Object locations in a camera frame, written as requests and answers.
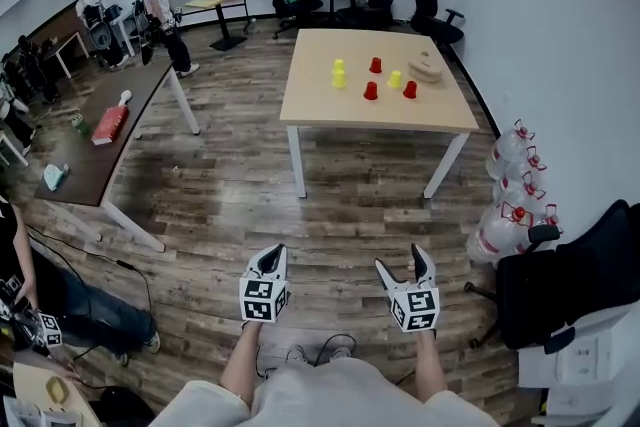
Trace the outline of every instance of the red cup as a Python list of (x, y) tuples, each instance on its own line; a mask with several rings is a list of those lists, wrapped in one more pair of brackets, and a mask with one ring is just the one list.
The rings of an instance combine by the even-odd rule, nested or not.
[(378, 99), (378, 84), (375, 82), (369, 82), (367, 84), (367, 89), (364, 91), (364, 97), (367, 100), (377, 100)]
[(374, 57), (371, 59), (371, 67), (369, 68), (371, 73), (382, 73), (382, 59)]
[(416, 84), (416, 82), (414, 80), (410, 80), (409, 82), (407, 82), (407, 87), (404, 88), (403, 91), (403, 95), (407, 98), (410, 98), (411, 100), (413, 100), (417, 95), (416, 95), (416, 91), (418, 89), (418, 84)]

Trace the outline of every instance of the white table leg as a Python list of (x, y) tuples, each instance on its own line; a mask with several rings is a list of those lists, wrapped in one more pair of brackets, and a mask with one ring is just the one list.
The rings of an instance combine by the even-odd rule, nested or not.
[(135, 235), (152, 249), (155, 249), (160, 253), (164, 253), (165, 246), (162, 242), (160, 242), (155, 237), (152, 237), (146, 231), (140, 228), (140, 226), (138, 226), (120, 210), (118, 210), (118, 208), (113, 203), (103, 199), (101, 206), (102, 209), (107, 213), (107, 215), (111, 217), (111, 219), (113, 219), (115, 222), (117, 222), (120, 226), (122, 226), (125, 230)]
[(187, 98), (184, 96), (184, 91), (182, 90), (182, 86), (180, 85), (178, 76), (176, 75), (176, 72), (173, 68), (171, 68), (171, 71), (169, 71), (167, 80), (169, 81), (169, 86), (171, 86), (171, 91), (173, 91), (173, 95), (176, 97), (176, 100), (178, 101), (178, 105), (180, 105), (182, 114), (184, 114), (184, 117), (187, 120), (187, 125), (189, 125), (189, 128), (195, 135), (198, 135), (200, 133), (200, 127), (198, 126), (196, 117), (193, 115), (193, 112), (191, 112), (191, 107), (189, 107), (189, 102), (187, 102)]
[(436, 169), (436, 172), (433, 173), (431, 180), (429, 180), (429, 184), (424, 190), (424, 197), (426, 199), (432, 198), (433, 195), (436, 193), (436, 190), (440, 186), (440, 183), (442, 183), (442, 180), (444, 180), (444, 177), (447, 176), (449, 169), (455, 162), (456, 157), (458, 156), (458, 153), (460, 153), (460, 150), (464, 146), (464, 143), (467, 142), (468, 138), (469, 138), (468, 133), (459, 134), (453, 138), (453, 140), (449, 144), (449, 147), (447, 148), (447, 152), (444, 154), (444, 157), (442, 157), (440, 164), (438, 164), (438, 168)]
[(131, 40), (129, 39), (129, 34), (127, 34), (127, 29), (124, 27), (124, 20), (120, 20), (118, 22), (118, 27), (120, 27), (120, 33), (122, 34), (122, 39), (124, 39), (124, 44), (127, 45), (127, 50), (129, 50), (129, 55), (133, 57), (136, 53), (133, 51), (133, 46), (131, 46)]
[(76, 37), (78, 38), (78, 43), (80, 43), (80, 48), (82, 48), (82, 51), (84, 52), (84, 56), (89, 59), (89, 52), (87, 52), (87, 47), (84, 45), (84, 41), (82, 41), (80, 33), (76, 32)]
[(287, 127), (287, 136), (289, 137), (289, 153), (291, 153), (293, 176), (296, 180), (296, 192), (299, 198), (306, 198), (307, 189), (304, 186), (304, 167), (302, 166), (298, 127)]
[(60, 52), (56, 52), (56, 57), (58, 58), (58, 62), (60, 63), (60, 66), (62, 66), (62, 71), (64, 71), (64, 74), (67, 76), (67, 78), (71, 78), (71, 73), (69, 73), (69, 69), (67, 68), (67, 65), (64, 64), (64, 61), (62, 60), (62, 57), (60, 56)]
[(20, 153), (20, 152), (18, 151), (18, 149), (13, 145), (13, 143), (9, 140), (9, 138), (8, 138), (6, 135), (2, 134), (2, 137), (0, 138), (0, 141), (2, 141), (4, 144), (6, 144), (6, 145), (9, 147), (9, 149), (10, 149), (10, 150), (13, 152), (13, 154), (18, 158), (18, 160), (19, 160), (20, 162), (22, 162), (22, 165), (23, 165), (24, 167), (29, 167), (29, 163), (27, 162), (27, 159), (25, 159), (25, 158), (22, 156), (22, 153)]
[(77, 218), (71, 212), (69, 212), (66, 208), (59, 207), (55, 203), (51, 201), (45, 201), (45, 203), (49, 206), (51, 210), (53, 210), (56, 214), (62, 217), (65, 221), (73, 224), (80, 231), (83, 231), (91, 240), (96, 242), (100, 242), (102, 240), (102, 235), (94, 230), (91, 226), (85, 223), (82, 219)]

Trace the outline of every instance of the desk leg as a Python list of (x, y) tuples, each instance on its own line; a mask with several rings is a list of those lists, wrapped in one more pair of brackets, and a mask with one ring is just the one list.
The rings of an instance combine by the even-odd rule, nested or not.
[(9, 138), (6, 135), (2, 134), (2, 137), (0, 137), (0, 141), (2, 141), (4, 144), (6, 144), (9, 147), (9, 149), (13, 152), (13, 154), (17, 157), (17, 159), (20, 162), (22, 162), (22, 165), (24, 167), (29, 167), (29, 163), (27, 162), (27, 159), (25, 159), (22, 156), (22, 153), (18, 151), (18, 149), (13, 145), (13, 143), (9, 140)]
[(62, 66), (62, 71), (64, 71), (64, 74), (67, 76), (68, 79), (70, 79), (71, 73), (69, 73), (69, 69), (67, 68), (67, 65), (64, 64), (62, 57), (60, 57), (60, 52), (56, 52), (56, 57), (58, 58), (58, 62), (60, 63), (60, 66)]
[(133, 46), (131, 46), (131, 40), (129, 39), (129, 34), (127, 34), (127, 29), (124, 27), (124, 20), (120, 20), (118, 22), (118, 27), (120, 27), (120, 33), (122, 34), (122, 39), (124, 39), (124, 44), (127, 45), (127, 50), (129, 51), (129, 55), (133, 57), (136, 53), (133, 51)]
[(159, 253), (164, 253), (164, 244), (160, 242), (155, 237), (149, 235), (146, 231), (144, 231), (140, 226), (134, 223), (131, 219), (129, 219), (126, 215), (124, 215), (120, 210), (116, 208), (116, 206), (108, 200), (102, 200), (102, 209), (107, 213), (111, 219), (117, 222), (120, 226), (122, 226), (129, 233), (135, 235), (142, 242), (147, 244), (152, 249), (155, 249)]
[(296, 180), (296, 192), (299, 198), (306, 198), (307, 189), (304, 186), (304, 167), (302, 165), (302, 154), (300, 152), (298, 127), (287, 127), (287, 136), (289, 137), (289, 152), (291, 153), (293, 176)]
[(84, 45), (84, 41), (82, 41), (82, 36), (80, 36), (80, 34), (77, 34), (77, 37), (78, 43), (80, 43), (80, 48), (82, 48), (82, 51), (84, 52), (84, 56), (89, 59), (89, 52), (87, 52), (87, 47)]
[(49, 206), (51, 210), (53, 210), (56, 214), (62, 217), (65, 221), (73, 224), (80, 231), (83, 231), (86, 235), (88, 235), (91, 240), (94, 240), (96, 242), (100, 242), (102, 240), (102, 235), (100, 235), (100, 233), (94, 230), (82, 219), (78, 219), (66, 208), (59, 207), (58, 205), (56, 205), (55, 203), (52, 203), (51, 201), (45, 201), (45, 203)]
[(451, 169), (458, 153), (460, 153), (460, 150), (462, 150), (462, 147), (464, 146), (464, 143), (467, 142), (468, 138), (469, 134), (460, 134), (453, 138), (449, 144), (449, 148), (447, 148), (447, 152), (444, 154), (444, 157), (442, 157), (440, 164), (438, 164), (436, 172), (433, 173), (431, 180), (429, 180), (429, 184), (424, 190), (424, 197), (426, 199), (431, 199), (436, 193), (440, 183), (442, 183), (444, 177), (447, 176), (449, 169)]
[(184, 96), (184, 91), (182, 90), (182, 86), (180, 85), (178, 76), (176, 75), (176, 72), (173, 68), (171, 68), (167, 80), (169, 81), (169, 86), (171, 87), (171, 91), (173, 91), (173, 95), (178, 101), (178, 105), (180, 105), (182, 114), (184, 114), (184, 117), (187, 120), (187, 125), (189, 125), (189, 128), (194, 133), (194, 135), (198, 135), (200, 133), (200, 127), (198, 126), (196, 117), (193, 115), (193, 112), (191, 112), (189, 102), (187, 102), (187, 98)]
[(224, 13), (222, 12), (222, 6), (218, 4), (216, 6), (216, 14), (218, 15), (218, 21), (220, 22), (220, 30), (222, 31), (222, 39), (211, 43), (209, 45), (211, 48), (215, 48), (220, 52), (226, 52), (227, 50), (231, 50), (233, 47), (239, 45), (247, 38), (244, 36), (231, 36), (229, 34), (229, 28), (227, 27), (227, 21), (224, 19)]

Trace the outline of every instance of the man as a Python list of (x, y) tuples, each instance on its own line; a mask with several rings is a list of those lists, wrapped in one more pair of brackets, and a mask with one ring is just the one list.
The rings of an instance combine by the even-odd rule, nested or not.
[(261, 329), (261, 323), (246, 324), (219, 386), (187, 383), (151, 427), (497, 427), (486, 413), (447, 391), (432, 330), (414, 335), (416, 398), (370, 364), (352, 358), (347, 348), (334, 352), (329, 364), (313, 367), (295, 347), (254, 400)]
[[(104, 6), (102, 5), (102, 0), (78, 0), (76, 2), (76, 14), (82, 20), (86, 29), (89, 30), (94, 23), (103, 19)], [(111, 68), (122, 66), (129, 60), (129, 54), (123, 55), (122, 47), (113, 33), (111, 25), (106, 25), (111, 33), (111, 45), (109, 45), (109, 48), (102, 50), (102, 55)]]
[(20, 210), (0, 202), (0, 279), (33, 308), (57, 317), (63, 341), (78, 347), (104, 346), (122, 366), (128, 351), (160, 350), (153, 317), (61, 269), (31, 251)]
[(31, 149), (31, 141), (36, 131), (16, 115), (13, 108), (15, 101), (16, 98), (9, 84), (4, 81), (4, 77), (0, 76), (0, 119), (7, 124), (22, 143), (22, 155), (26, 156)]
[(18, 38), (18, 46), (20, 47), (19, 63), (26, 72), (31, 87), (41, 90), (47, 103), (54, 103), (59, 97), (58, 88), (42, 68), (41, 49), (29, 41), (26, 36)]
[(179, 72), (182, 77), (198, 71), (200, 65), (191, 62), (189, 50), (176, 27), (169, 0), (144, 0), (144, 6), (152, 23), (157, 23), (161, 29), (162, 42), (167, 47), (174, 70)]
[(27, 103), (32, 96), (31, 89), (24, 78), (22, 78), (18, 65), (9, 58), (9, 54), (4, 54), (2, 57), (2, 74), (20, 100)]

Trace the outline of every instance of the sneaker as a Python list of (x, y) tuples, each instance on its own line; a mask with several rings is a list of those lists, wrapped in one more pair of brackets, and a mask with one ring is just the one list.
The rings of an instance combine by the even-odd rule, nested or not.
[(120, 66), (123, 66), (124, 63), (126, 63), (128, 60), (129, 60), (129, 54), (125, 54), (125, 56), (122, 58), (122, 61), (116, 64), (116, 66), (119, 68)]
[(158, 354), (160, 350), (160, 335), (157, 331), (153, 334), (151, 340), (145, 342), (144, 346), (151, 354)]
[(329, 358), (329, 361), (334, 361), (340, 358), (350, 358), (350, 357), (351, 357), (351, 349), (347, 349), (346, 347), (340, 347), (339, 349), (333, 352), (333, 354), (331, 355), (331, 358)]
[(309, 363), (307, 355), (304, 353), (304, 349), (299, 345), (294, 345), (289, 349), (285, 361), (287, 363)]
[(124, 352), (120, 354), (120, 356), (113, 355), (114, 359), (122, 368), (126, 367), (129, 364), (129, 354)]
[(187, 71), (183, 71), (180, 76), (181, 77), (188, 77), (192, 73), (197, 72), (199, 69), (200, 69), (200, 65), (199, 64), (192, 64), (191, 68), (189, 68)]

